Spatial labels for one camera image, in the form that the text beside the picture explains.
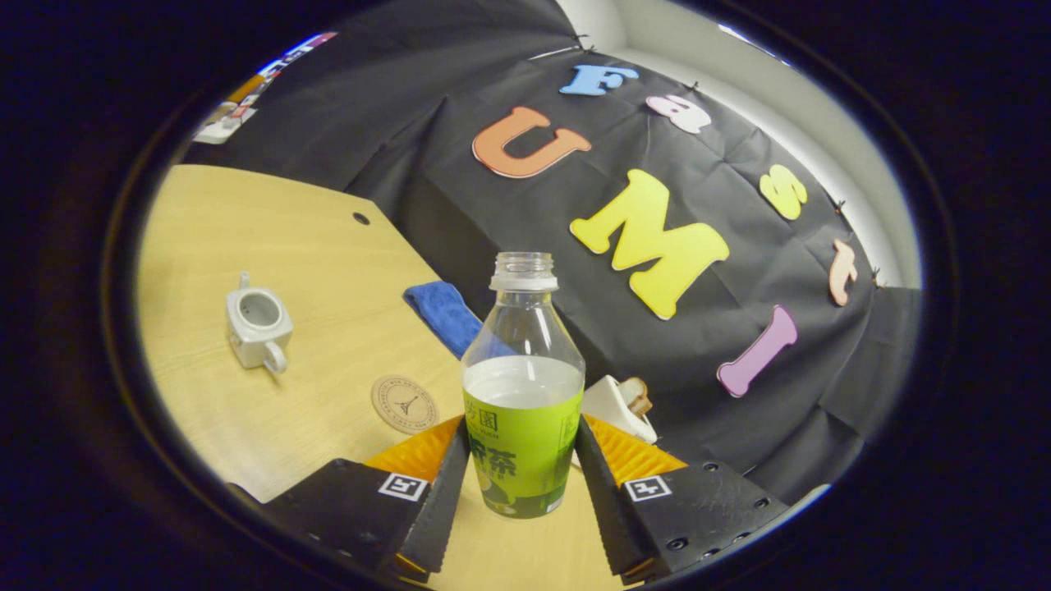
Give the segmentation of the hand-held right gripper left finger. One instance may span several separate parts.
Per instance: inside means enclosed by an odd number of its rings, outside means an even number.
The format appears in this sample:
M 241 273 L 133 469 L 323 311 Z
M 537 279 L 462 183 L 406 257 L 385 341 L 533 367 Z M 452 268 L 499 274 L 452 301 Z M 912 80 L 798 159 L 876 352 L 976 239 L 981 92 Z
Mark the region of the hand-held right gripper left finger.
M 331 460 L 263 510 L 338 561 L 425 584 L 444 567 L 469 458 L 455 415 L 370 460 Z

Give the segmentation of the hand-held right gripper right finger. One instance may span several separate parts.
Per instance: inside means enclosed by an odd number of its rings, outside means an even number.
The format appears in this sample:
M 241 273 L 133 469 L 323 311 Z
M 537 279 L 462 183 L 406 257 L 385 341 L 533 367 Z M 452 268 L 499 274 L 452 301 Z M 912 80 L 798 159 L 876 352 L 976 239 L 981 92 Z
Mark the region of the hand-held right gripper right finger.
M 687 464 L 594 416 L 576 454 L 609 568 L 627 586 L 709 564 L 788 510 L 709 453 Z

